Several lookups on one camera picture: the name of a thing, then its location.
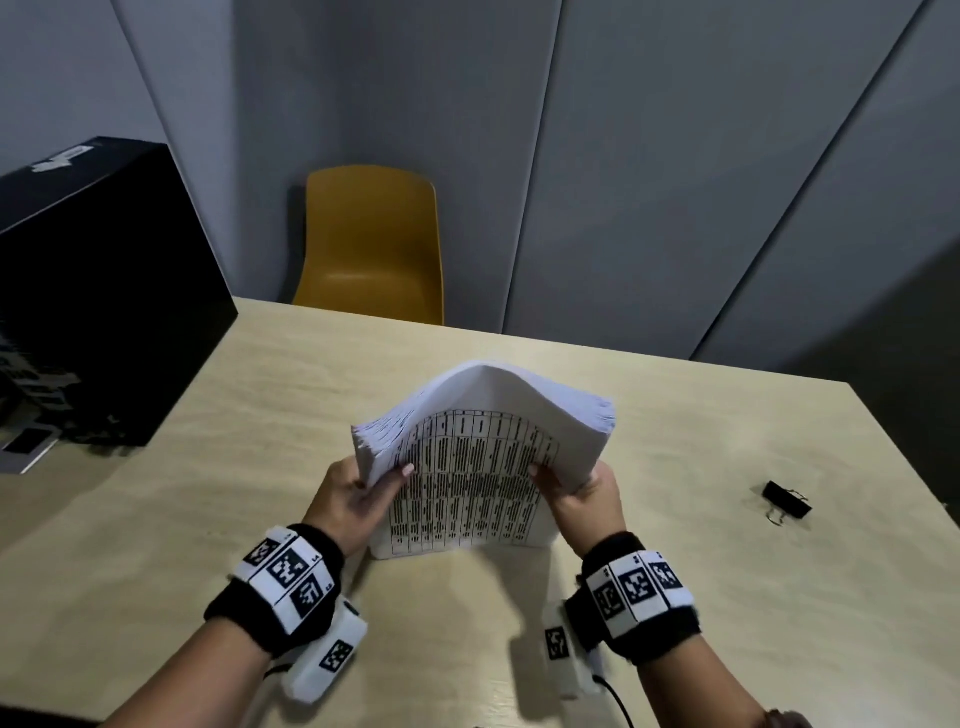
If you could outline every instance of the stack of paper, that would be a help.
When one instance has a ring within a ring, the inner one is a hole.
[[[398,465],[417,469],[374,534],[373,556],[548,546],[557,526],[527,467],[549,466],[573,492],[615,424],[609,400],[508,364],[470,361],[438,376],[352,429],[365,482]]]

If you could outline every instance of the hand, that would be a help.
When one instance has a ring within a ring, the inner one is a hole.
[[[598,462],[587,485],[573,495],[564,492],[549,468],[531,465],[530,476],[550,506],[561,535],[580,558],[608,536],[627,530],[620,489],[607,463]]]
[[[339,460],[326,470],[303,522],[322,530],[349,557],[367,545],[413,471],[413,465],[404,465],[381,477],[372,488],[366,488],[360,480],[357,459],[351,456]]]

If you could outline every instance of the wooden table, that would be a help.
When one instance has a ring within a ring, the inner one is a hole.
[[[470,358],[614,400],[605,454],[628,523],[698,599],[705,633],[768,706],[817,726],[955,726],[960,530],[845,384],[238,301],[240,319],[150,446],[61,445],[0,476],[0,704],[106,717],[201,623],[224,574],[300,517],[348,425]],[[777,528],[768,479],[813,504]],[[379,562],[371,631],[317,724],[621,724],[561,703],[540,609],[579,563],[553,549]],[[637,726],[654,720],[609,660]],[[264,724],[314,712],[263,701]]]

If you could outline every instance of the yellow chair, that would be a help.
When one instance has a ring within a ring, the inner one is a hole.
[[[437,193],[412,172],[332,167],[306,183],[306,260],[294,305],[444,324]]]

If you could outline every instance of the black wristband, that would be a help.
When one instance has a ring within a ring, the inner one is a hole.
[[[326,634],[333,621],[337,596],[341,590],[344,554],[336,543],[320,529],[305,523],[288,526],[323,556],[334,586],[321,603],[310,613],[292,635],[288,635],[276,618],[274,610],[249,584],[230,579],[227,587],[210,602],[204,620],[217,617],[229,619],[240,626],[265,651],[274,657],[294,647],[309,644]]]
[[[587,577],[607,564],[641,550],[640,539],[628,531],[604,539],[584,558],[579,579],[581,588],[564,605],[570,626],[584,649],[589,651],[605,642],[613,652],[638,666],[657,660],[701,631],[696,610],[683,606],[647,619],[616,639],[611,636],[587,587]]]

